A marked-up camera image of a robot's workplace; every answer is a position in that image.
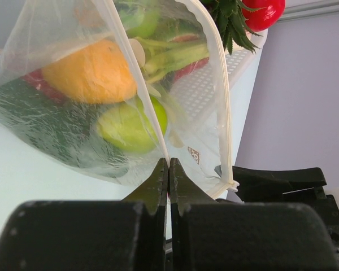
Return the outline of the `yellow toy lemon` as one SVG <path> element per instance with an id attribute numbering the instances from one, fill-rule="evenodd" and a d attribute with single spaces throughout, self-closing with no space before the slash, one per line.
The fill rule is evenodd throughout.
<path id="1" fill-rule="evenodd" d="M 41 69 L 54 89 L 77 102 L 117 103 L 137 93 L 122 51 L 110 40 L 96 42 Z"/>

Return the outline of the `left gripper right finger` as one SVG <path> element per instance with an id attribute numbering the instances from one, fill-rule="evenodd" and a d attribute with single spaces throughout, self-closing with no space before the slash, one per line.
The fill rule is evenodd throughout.
<path id="1" fill-rule="evenodd" d="M 171 159 L 174 270 L 339 270 L 323 220 L 309 205 L 213 199 Z"/>

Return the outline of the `dark green toy cucumber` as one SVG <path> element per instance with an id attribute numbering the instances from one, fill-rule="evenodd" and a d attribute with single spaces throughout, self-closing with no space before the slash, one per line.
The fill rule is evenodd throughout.
<path id="1" fill-rule="evenodd" d="M 0 86 L 0 124 L 67 166 L 119 178 L 128 172 L 128 159 L 95 128 L 105 109 L 70 99 L 57 102 L 21 79 Z"/>

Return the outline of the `clear white-dotted zip bag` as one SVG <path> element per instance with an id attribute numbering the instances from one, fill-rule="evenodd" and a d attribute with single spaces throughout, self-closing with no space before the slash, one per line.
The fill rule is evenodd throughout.
<path id="1" fill-rule="evenodd" d="M 239 186 L 226 56 L 200 1 L 26 1 L 0 49 L 0 124 L 121 185 L 177 158 L 211 197 Z"/>

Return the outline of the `red toy tomato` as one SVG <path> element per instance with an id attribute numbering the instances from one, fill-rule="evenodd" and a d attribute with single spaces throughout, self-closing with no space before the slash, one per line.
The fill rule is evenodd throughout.
<path id="1" fill-rule="evenodd" d="M 37 69 L 31 73 L 27 73 L 26 75 L 21 76 L 21 79 L 57 104 L 63 104 L 67 101 L 67 97 L 64 94 L 54 89 L 44 79 L 42 69 Z"/>

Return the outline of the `green toy apple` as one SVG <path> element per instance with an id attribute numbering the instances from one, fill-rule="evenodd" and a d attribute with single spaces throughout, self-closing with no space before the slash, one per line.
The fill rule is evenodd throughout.
<path id="1" fill-rule="evenodd" d="M 146 154 L 158 144 L 139 97 L 106 110 L 98 118 L 96 128 L 103 139 L 125 152 Z"/>

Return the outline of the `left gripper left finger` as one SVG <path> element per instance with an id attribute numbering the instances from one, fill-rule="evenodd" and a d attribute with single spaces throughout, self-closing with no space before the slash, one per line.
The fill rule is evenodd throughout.
<path id="1" fill-rule="evenodd" d="M 0 270 L 164 270 L 168 165 L 120 201 L 19 205 L 0 236 Z"/>

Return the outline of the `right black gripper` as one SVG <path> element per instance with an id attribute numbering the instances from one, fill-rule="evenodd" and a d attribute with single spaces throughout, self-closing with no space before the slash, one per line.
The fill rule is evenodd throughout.
<path id="1" fill-rule="evenodd" d="M 282 195 L 285 202 L 313 208 L 323 220 L 339 259 L 339 207 L 335 197 L 322 188 L 327 182 L 320 168 L 265 171 L 233 166 L 232 172 L 239 183 L 236 194 L 244 202 L 265 202 Z"/>

